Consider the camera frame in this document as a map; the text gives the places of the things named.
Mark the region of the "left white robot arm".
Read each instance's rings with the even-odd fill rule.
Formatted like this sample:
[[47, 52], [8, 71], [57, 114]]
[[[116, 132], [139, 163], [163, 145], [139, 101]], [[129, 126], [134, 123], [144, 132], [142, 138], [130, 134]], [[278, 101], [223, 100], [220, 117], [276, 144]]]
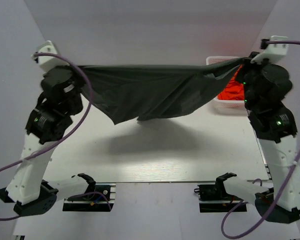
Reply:
[[56, 143], [73, 123], [71, 117], [83, 110], [84, 83], [69, 66], [57, 66], [43, 76], [42, 93], [25, 127], [21, 163], [9, 185], [0, 189], [0, 199], [14, 203], [18, 217], [42, 215], [59, 200], [93, 192], [96, 182], [84, 173], [59, 181], [43, 179]]

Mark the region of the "dark grey t shirt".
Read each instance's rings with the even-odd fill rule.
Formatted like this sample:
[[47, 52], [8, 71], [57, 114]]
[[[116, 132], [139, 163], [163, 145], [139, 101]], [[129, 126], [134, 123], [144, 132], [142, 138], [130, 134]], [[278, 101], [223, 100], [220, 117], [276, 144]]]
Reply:
[[221, 93], [243, 58], [211, 65], [81, 66], [94, 107], [116, 125], [189, 115]]

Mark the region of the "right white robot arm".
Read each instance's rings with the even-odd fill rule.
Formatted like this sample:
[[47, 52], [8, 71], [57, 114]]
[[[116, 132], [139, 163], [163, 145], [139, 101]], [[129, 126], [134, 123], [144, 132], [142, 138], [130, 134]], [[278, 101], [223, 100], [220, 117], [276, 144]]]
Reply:
[[236, 196], [253, 204], [265, 220], [290, 224], [300, 219], [300, 167], [296, 157], [297, 126], [282, 100], [292, 89], [288, 71], [268, 58], [254, 63], [253, 51], [243, 59], [236, 81], [243, 84], [244, 106], [262, 149], [273, 187], [266, 188], [226, 173], [215, 181], [217, 194]]

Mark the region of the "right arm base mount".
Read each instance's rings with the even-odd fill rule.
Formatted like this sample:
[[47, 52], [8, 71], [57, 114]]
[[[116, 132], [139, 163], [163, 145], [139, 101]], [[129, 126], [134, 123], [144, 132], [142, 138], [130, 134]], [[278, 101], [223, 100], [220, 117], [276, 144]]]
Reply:
[[214, 184], [199, 184], [193, 192], [198, 196], [200, 213], [227, 213], [241, 201], [232, 195], [220, 196]]

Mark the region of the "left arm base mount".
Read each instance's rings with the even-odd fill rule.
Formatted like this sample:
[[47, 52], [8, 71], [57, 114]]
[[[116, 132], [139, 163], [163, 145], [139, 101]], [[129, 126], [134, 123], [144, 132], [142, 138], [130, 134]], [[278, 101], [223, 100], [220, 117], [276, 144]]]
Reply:
[[[97, 183], [94, 187], [95, 192], [102, 193], [109, 202], [110, 208], [114, 206], [116, 196], [115, 183]], [[110, 212], [107, 202], [99, 194], [90, 194], [80, 197], [70, 197], [63, 201], [63, 212]]]

